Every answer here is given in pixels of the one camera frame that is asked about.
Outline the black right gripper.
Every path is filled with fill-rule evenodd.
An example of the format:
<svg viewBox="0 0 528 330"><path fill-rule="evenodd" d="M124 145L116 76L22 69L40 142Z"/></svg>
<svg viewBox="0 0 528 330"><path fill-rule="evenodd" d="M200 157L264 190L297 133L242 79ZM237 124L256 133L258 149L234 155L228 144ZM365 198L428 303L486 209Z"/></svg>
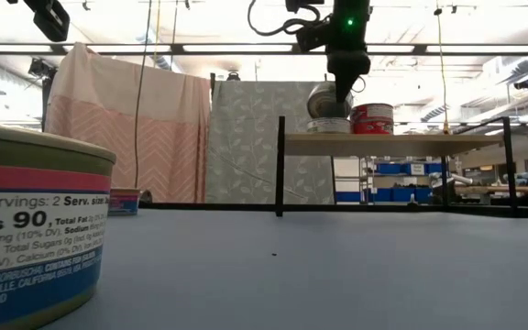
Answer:
<svg viewBox="0 0 528 330"><path fill-rule="evenodd" d="M327 69L335 76L338 103L344 103L358 77L369 72L368 22L369 0L334 1L326 55Z"/></svg>

